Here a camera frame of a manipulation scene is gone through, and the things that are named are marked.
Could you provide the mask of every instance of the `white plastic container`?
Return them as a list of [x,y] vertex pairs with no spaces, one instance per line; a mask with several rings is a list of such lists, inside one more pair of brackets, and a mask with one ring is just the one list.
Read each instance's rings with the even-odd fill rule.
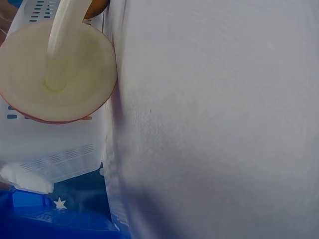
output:
[[[54,18],[59,0],[24,0],[9,31]],[[102,31],[103,14],[87,21]],[[105,155],[106,106],[86,120],[50,125],[19,114],[0,98],[0,179],[50,193],[53,184],[100,167]]]

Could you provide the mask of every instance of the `blue plastic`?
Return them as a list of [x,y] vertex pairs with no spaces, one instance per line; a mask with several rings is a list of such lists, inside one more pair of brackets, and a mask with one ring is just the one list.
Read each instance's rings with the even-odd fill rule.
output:
[[44,195],[16,191],[0,193],[1,239],[122,239],[122,234],[99,214],[52,207]]

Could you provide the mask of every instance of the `plastic basket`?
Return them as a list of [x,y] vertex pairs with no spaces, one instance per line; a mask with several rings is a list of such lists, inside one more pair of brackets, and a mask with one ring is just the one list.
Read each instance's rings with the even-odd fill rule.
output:
[[[59,2],[24,0],[9,34],[54,18]],[[103,14],[86,23],[102,31]],[[17,189],[51,193],[54,183],[99,168],[105,154],[106,106],[74,123],[48,125],[24,117],[1,98],[0,130],[0,179]]]
[[104,216],[52,207],[43,195],[17,191],[0,192],[1,238],[104,238],[122,234]]

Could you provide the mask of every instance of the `white star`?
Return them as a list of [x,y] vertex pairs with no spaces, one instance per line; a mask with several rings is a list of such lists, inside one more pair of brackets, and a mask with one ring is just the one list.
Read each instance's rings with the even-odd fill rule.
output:
[[64,206],[65,204],[65,200],[61,201],[60,197],[58,199],[58,201],[53,201],[56,204],[56,208],[58,209],[66,209],[66,206]]

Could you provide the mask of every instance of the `onion skin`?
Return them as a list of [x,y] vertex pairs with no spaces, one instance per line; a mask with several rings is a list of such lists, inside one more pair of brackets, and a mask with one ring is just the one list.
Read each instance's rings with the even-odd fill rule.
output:
[[109,3],[110,0],[92,0],[92,3],[84,16],[84,19],[91,19],[101,14],[106,9]]

